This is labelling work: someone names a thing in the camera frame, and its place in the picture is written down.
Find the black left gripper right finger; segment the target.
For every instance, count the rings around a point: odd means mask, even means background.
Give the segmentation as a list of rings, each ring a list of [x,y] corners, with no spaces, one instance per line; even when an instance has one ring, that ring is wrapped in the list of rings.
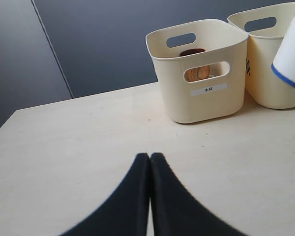
[[[150,157],[150,199],[155,236],[239,236],[241,231],[204,207],[179,181],[165,156]]]

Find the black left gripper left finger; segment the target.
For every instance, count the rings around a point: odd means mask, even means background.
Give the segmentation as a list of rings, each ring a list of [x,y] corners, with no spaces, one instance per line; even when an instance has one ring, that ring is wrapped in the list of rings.
[[[138,153],[113,193],[63,236],[145,236],[150,198],[150,158]]]

